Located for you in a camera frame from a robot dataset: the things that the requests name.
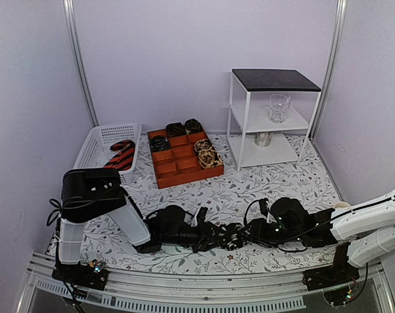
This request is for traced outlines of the black white floral tie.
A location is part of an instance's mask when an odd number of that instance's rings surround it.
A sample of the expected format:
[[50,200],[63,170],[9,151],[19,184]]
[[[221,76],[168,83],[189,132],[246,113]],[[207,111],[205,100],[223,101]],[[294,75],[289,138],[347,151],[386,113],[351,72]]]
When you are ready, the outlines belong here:
[[240,223],[230,223],[230,224],[232,225],[231,235],[229,237],[218,238],[218,246],[228,251],[236,250],[246,245],[246,243],[236,242],[237,231],[243,228],[243,225]]

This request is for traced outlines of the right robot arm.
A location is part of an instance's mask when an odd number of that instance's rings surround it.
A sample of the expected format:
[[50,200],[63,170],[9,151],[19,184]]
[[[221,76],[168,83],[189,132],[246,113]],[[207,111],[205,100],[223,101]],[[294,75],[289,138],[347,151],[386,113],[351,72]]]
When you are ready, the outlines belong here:
[[321,248],[338,245],[342,259],[330,265],[326,279],[340,284],[359,268],[395,250],[395,189],[388,194],[357,204],[337,206],[309,213],[295,198],[280,198],[271,206],[258,201],[262,218],[244,221],[242,234],[248,241],[277,247],[299,241]]

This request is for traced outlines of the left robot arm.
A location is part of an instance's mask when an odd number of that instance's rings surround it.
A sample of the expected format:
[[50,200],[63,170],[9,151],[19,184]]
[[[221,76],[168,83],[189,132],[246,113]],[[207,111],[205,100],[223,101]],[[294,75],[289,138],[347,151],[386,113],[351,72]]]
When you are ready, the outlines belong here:
[[189,246],[194,252],[208,251],[226,239],[227,231],[207,222],[207,208],[192,215],[178,205],[169,205],[143,216],[123,188],[119,172],[111,168],[75,169],[62,180],[61,199],[51,198],[57,213],[57,264],[72,283],[86,276],[80,264],[81,244],[86,224],[108,216],[139,253],[160,250],[162,244]]

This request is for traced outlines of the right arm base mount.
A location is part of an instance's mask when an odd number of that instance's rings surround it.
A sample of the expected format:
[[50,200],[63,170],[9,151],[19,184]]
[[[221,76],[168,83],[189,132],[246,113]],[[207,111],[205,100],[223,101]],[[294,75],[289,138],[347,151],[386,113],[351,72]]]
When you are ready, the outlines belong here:
[[308,291],[335,287],[347,284],[343,290],[326,291],[323,295],[328,304],[343,306],[352,303],[363,291],[357,280],[360,278],[357,267],[348,263],[347,251],[350,243],[344,243],[336,248],[331,265],[303,272],[302,283]]

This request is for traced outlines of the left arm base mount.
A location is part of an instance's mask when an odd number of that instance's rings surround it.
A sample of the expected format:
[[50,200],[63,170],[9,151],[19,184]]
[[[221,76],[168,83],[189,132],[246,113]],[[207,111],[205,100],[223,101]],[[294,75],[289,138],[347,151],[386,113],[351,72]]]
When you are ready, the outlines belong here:
[[77,264],[66,265],[56,256],[51,277],[67,284],[104,291],[109,275],[105,265],[104,261],[97,259],[88,264],[78,262]]

